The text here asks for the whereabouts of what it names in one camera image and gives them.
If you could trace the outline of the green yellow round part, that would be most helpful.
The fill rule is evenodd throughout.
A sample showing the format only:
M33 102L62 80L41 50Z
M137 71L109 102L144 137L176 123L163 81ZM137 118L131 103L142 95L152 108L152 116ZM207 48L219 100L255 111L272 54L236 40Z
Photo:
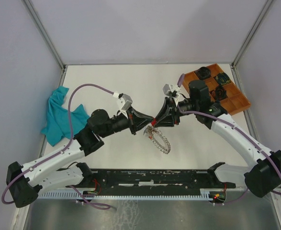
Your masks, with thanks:
M215 80L219 85L222 86L229 84L231 82L229 76L225 72L218 73L217 76L215 77Z

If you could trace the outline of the black round part top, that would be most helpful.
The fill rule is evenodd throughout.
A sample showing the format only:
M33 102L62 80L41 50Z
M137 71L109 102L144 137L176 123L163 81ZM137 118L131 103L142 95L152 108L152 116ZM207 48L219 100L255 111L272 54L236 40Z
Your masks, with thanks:
M207 67L200 67L195 71L195 74L200 80L205 80L211 77L211 71Z

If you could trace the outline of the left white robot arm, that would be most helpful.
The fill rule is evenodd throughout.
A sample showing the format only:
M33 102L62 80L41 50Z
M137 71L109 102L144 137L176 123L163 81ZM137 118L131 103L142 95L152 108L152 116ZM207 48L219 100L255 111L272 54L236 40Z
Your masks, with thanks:
M125 113L109 117L104 109L92 112L85 127L67 145L55 152L23 165L13 162L8 166L6 184L17 208L35 201L39 194L61 186L92 184L88 167L61 170L71 161L86 157L104 145L103 138L129 129L134 135L154 121L152 116L129 107Z

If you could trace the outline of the right aluminium frame post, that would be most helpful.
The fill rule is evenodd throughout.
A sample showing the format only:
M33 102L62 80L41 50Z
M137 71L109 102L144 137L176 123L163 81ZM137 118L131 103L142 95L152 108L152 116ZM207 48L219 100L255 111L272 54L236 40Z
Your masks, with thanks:
M246 38L244 39L241 47L239 48L235 58L233 59L231 66L232 68L236 68L241 61L243 55L245 54L247 48L250 46L253 38L255 37L257 31L259 30L260 26L264 22L265 18L267 17L269 11L271 10L275 0L266 0L263 7L261 8L258 16L256 17L254 23L252 24Z

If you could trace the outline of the silver keyring with keys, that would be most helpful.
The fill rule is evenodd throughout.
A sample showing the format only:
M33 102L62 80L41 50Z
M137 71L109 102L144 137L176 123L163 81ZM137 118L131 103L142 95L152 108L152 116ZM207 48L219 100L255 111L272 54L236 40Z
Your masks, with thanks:
M144 135L149 138L155 147L164 154L169 154L171 145L163 133L153 126L147 126L144 130Z

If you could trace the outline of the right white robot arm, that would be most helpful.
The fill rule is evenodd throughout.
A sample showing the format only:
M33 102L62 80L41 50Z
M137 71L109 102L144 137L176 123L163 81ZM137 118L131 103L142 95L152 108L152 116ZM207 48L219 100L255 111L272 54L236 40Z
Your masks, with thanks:
M206 176L211 187L231 182L257 197L270 192L281 195L281 151L272 151L245 132L220 102L212 102L204 81L191 81L189 97L183 101L179 100L181 85L181 81L177 85L165 84L166 97L153 126L173 127L180 123L182 116L194 114L200 123L230 144L247 164L243 167L224 163L217 167Z

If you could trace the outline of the aluminium frame post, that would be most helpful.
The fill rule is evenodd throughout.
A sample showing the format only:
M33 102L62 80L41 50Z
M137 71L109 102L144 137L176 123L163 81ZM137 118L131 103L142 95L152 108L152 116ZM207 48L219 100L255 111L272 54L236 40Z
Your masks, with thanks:
M244 39L241 47L239 48L235 58L233 59L231 66L232 68L236 68L241 61L243 55L245 54L247 48L250 46L253 38L255 37L257 31L259 30L260 26L264 22L265 18L267 17L269 11L271 10L275 0L266 0L263 7L261 8L258 16L256 17L254 23L252 24L246 38Z
M61 71L64 72L66 65L64 64L61 56L59 55L49 33L47 32L43 22L38 14L38 11L35 9L35 6L31 0L21 0L22 4L28 11L33 23L35 24L38 32L40 33L42 39L44 40L47 48L51 52L53 58L55 59L57 65L60 67Z

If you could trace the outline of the teal cloth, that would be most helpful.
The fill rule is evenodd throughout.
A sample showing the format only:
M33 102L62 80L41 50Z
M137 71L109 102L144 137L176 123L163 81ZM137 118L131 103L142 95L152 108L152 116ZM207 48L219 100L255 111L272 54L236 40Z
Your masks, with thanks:
M52 95L48 99L46 127L41 130L41 133L46 136L47 142L51 146L55 146L63 138L70 139L71 133L68 120L68 110L62 107L68 91L69 88L60 86L52 92ZM71 122L74 135L84 128L88 118L89 115L86 113L82 104L71 112Z

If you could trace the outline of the orange compartment tray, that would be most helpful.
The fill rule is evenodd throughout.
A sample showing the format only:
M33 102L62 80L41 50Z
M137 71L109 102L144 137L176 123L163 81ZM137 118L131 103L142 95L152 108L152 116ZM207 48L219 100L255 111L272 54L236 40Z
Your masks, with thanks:
M208 87L211 101L218 100L231 115L251 107L250 101L218 64L200 67L193 72L186 73L182 84L186 91L189 91L188 84L193 80L203 80Z

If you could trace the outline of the black round part lower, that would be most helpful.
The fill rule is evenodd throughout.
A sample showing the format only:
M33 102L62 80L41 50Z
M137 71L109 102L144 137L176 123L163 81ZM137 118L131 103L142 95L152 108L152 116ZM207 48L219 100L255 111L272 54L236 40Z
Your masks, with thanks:
M218 100L218 101L221 101L221 100L224 100L225 98L227 98L226 89L222 85L219 85L218 87L216 87L214 90L212 90L210 92L210 94L212 95L212 97L215 100Z

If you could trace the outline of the black round part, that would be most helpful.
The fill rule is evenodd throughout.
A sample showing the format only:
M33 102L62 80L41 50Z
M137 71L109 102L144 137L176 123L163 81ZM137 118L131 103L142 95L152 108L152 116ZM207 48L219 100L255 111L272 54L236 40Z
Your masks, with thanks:
M219 85L218 87L216 87L214 90L212 90L210 92L210 94L212 95L212 97L215 100L218 100L218 101L221 101L221 100L224 100L225 98L227 98L226 89L222 85Z
M200 80L205 80L211 77L211 71L207 67L200 67L195 71L195 74Z

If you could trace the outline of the left aluminium frame post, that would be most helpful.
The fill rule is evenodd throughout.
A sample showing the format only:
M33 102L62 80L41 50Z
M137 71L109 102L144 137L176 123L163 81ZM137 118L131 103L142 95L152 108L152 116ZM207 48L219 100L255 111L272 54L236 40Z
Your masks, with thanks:
M35 9L35 6L31 0L21 0L22 4L28 11L33 23L35 24L38 32L40 33L42 39L44 40L47 48L51 52L53 58L55 59L57 65L60 67L61 71L64 72L66 65L64 64L61 56L59 55L49 33L47 32L43 22L38 14L38 11Z

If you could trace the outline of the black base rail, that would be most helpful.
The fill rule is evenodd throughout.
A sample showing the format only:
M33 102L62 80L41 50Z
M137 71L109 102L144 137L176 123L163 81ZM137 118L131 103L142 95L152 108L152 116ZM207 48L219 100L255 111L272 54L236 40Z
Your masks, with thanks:
M208 170L92 169L81 188L97 188L101 196L197 196L201 189L236 188L220 182L215 168Z

